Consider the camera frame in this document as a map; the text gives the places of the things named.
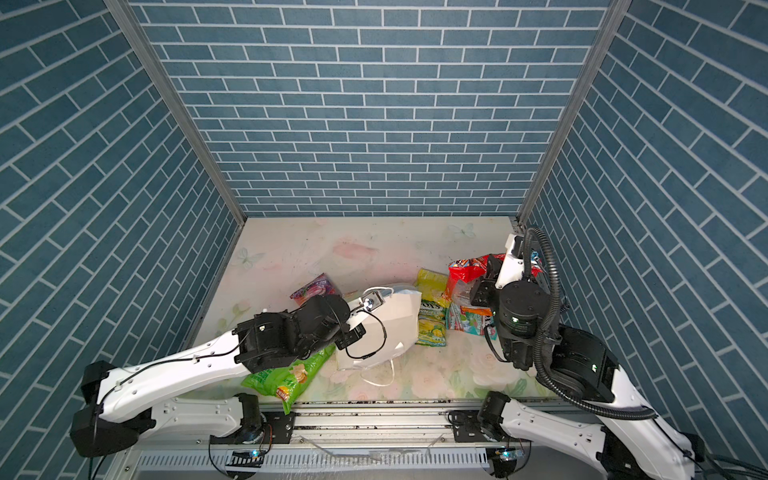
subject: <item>red snack bag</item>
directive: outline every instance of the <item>red snack bag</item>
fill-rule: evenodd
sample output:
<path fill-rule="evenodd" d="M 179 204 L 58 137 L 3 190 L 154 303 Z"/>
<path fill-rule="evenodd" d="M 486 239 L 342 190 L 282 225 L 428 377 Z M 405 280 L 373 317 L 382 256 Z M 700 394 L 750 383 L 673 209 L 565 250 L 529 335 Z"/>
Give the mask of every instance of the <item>red snack bag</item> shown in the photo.
<path fill-rule="evenodd" d="M 493 256 L 502 262 L 504 261 L 505 255 L 503 253 L 495 253 Z M 480 278 L 485 275 L 487 265 L 488 255 L 451 262 L 448 265 L 448 285 L 445 287 L 445 294 L 443 297 L 450 302 L 453 295 L 453 289 L 456 288 L 456 283 L 459 280 L 464 283 L 471 283 Z"/>

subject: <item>metal frame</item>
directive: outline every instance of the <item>metal frame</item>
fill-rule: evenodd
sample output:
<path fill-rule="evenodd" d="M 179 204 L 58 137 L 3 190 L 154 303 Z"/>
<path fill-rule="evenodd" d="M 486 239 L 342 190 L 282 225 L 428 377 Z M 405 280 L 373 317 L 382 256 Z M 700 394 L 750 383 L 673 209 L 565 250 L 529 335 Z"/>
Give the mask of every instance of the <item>metal frame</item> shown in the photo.
<path fill-rule="evenodd" d="M 535 407 L 540 412 L 556 414 L 573 422 L 592 423 L 596 420 L 593 415 L 557 399 L 522 399 L 521 402 L 526 407 Z M 404 462 L 408 468 L 478 466 L 478 459 L 473 455 L 502 443 L 487 439 L 455 442 L 445 414 L 449 410 L 477 410 L 481 404 L 480 399 L 353 404 L 298 402 L 292 407 L 296 421 L 290 444 L 273 445 L 270 455 L 275 458 L 269 462 L 265 459 L 264 468 L 239 470 L 338 472 L 383 466 L 397 468 L 399 462 Z M 261 407 L 264 412 L 282 412 L 282 404 L 265 403 Z M 180 436 L 178 439 L 149 437 L 119 453 L 105 478 L 135 480 L 137 472 L 147 470 L 212 472 L 214 468 L 208 462 L 207 448 L 205 435 L 199 438 Z M 211 453 L 221 466 L 232 451 L 244 449 L 248 449 L 248 445 L 213 445 Z"/>
<path fill-rule="evenodd" d="M 176 91 L 174 84 L 170 81 L 170 77 L 157 56 L 157 52 L 152 47 L 149 37 L 147 37 L 144 29 L 139 25 L 133 9 L 127 0 L 104 0 L 104 3 L 117 22 L 118 27 L 122 30 L 123 35 L 125 35 L 126 40 L 134 49 L 134 53 L 163 98 L 170 114 L 174 116 L 185 138 L 190 142 L 192 149 L 197 155 L 197 159 L 210 176 L 211 181 L 213 181 L 219 194 L 224 199 L 224 203 L 227 204 L 230 212 L 232 212 L 237 224 L 242 227 L 245 224 L 246 215 L 240 207 L 237 198 L 235 198 L 234 192 L 230 189 L 227 180 L 222 175 L 221 169 L 216 165 L 214 156 L 208 150 L 208 146 L 197 126 L 192 121 L 187 108 L 184 107 L 184 102 L 181 100 L 181 96 Z"/>
<path fill-rule="evenodd" d="M 541 190 L 544 189 L 554 163 L 558 160 L 558 155 L 563 148 L 565 138 L 571 132 L 576 115 L 581 109 L 587 93 L 589 93 L 592 82 L 598 76 L 598 70 L 605 59 L 608 47 L 611 46 L 611 42 L 614 40 L 614 36 L 619 29 L 619 25 L 621 25 L 621 21 L 624 20 L 624 14 L 627 13 L 631 2 L 632 0 L 613 0 L 605 13 L 600 30 L 598 30 L 598 35 L 594 40 L 594 45 L 589 50 L 587 59 L 581 67 L 581 72 L 579 72 L 573 92 L 571 92 L 568 103 L 563 109 L 563 115 L 558 123 L 558 127 L 552 134 L 552 139 L 541 159 L 541 163 L 538 165 L 533 180 L 531 180 L 531 186 L 525 194 L 523 204 L 520 206 L 518 223 L 521 225 L 525 225 L 528 222 L 528 218 L 533 212 L 536 201 L 539 195 L 541 195 Z"/>

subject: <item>green chip bag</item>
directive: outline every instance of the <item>green chip bag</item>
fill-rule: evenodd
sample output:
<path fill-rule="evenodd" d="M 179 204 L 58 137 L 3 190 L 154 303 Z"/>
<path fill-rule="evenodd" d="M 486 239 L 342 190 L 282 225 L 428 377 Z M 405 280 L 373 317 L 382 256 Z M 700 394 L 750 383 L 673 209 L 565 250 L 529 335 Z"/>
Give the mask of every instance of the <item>green chip bag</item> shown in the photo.
<path fill-rule="evenodd" d="M 241 385 L 254 389 L 261 395 L 276 396 L 283 400 L 283 411 L 288 415 L 293 403 L 304 393 L 320 367 L 334 351 L 336 351 L 336 345 L 331 343 L 306 360 L 296 360 L 290 366 L 279 369 L 251 373 Z"/>

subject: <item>yellow candy bag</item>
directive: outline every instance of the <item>yellow candy bag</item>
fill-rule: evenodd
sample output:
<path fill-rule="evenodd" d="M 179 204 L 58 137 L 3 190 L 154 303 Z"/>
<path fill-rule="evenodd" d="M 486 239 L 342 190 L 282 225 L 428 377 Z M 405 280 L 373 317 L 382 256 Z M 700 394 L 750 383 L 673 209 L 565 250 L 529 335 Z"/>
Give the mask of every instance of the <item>yellow candy bag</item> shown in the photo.
<path fill-rule="evenodd" d="M 415 287 L 422 293 L 419 308 L 419 339 L 416 345 L 445 346 L 445 309 L 449 302 L 442 297 L 448 276 L 421 269 Z"/>

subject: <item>butterfly pattern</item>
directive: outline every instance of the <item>butterfly pattern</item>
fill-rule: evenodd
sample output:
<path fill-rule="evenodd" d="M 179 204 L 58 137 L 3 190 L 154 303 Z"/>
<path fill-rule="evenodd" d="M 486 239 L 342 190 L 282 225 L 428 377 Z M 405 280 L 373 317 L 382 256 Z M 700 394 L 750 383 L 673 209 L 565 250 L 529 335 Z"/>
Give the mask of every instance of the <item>butterfly pattern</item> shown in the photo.
<path fill-rule="evenodd" d="M 472 223 L 467 223 L 464 228 L 457 227 L 456 225 L 448 225 L 448 229 L 453 232 L 454 238 L 461 238 L 462 236 L 475 238 L 475 225 Z"/>
<path fill-rule="evenodd" d="M 232 266 L 239 266 L 243 270 L 250 270 L 253 265 L 259 263 L 259 260 L 264 258 L 264 253 L 255 253 L 254 255 L 248 255 L 248 249 L 243 247 L 237 251 L 232 263 Z"/>

